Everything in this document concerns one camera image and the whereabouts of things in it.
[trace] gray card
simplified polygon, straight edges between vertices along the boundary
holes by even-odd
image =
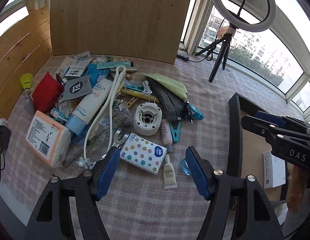
[[[65,83],[63,101],[72,100],[78,97],[88,95],[93,92],[92,85],[89,81],[90,76],[83,76],[68,80]]]

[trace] barcode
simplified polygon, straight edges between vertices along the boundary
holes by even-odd
[[[40,146],[39,146],[39,151],[44,154],[45,156],[47,156],[47,153],[48,153],[48,149],[49,149],[49,146],[44,143],[43,141],[41,142]]]

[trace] metal screw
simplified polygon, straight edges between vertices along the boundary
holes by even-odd
[[[84,171],[83,172],[84,177],[89,177],[91,174],[92,174],[91,171]]]
[[[215,175],[220,176],[223,174],[223,171],[220,169],[216,169],[216,170],[214,170],[214,173],[215,173]]]
[[[248,175],[247,179],[249,181],[255,181],[256,180],[255,176],[253,176],[253,175]]]
[[[58,182],[58,177],[51,177],[51,183]]]

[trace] clutter pile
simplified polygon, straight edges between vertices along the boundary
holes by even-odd
[[[121,160],[154,175],[165,159],[164,187],[176,188],[172,144],[183,120],[192,124],[204,116],[190,105],[184,84],[158,73],[143,74],[142,84],[132,84],[136,71],[125,57],[93,57],[87,51],[67,56],[33,93],[32,76],[25,74],[25,106],[33,116],[25,140],[32,152],[52,168],[76,162],[91,170],[115,146]],[[143,137],[159,129],[163,145]],[[107,143],[107,150],[98,151]]]

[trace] scissors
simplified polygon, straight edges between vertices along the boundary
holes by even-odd
[[[123,144],[126,142],[129,136],[130,136],[130,133],[125,133],[123,129],[119,128],[114,134],[114,142],[112,144],[112,147],[115,146],[118,149],[120,149],[123,146]],[[106,154],[104,154],[101,157],[101,160],[103,160],[105,157],[106,157]]]

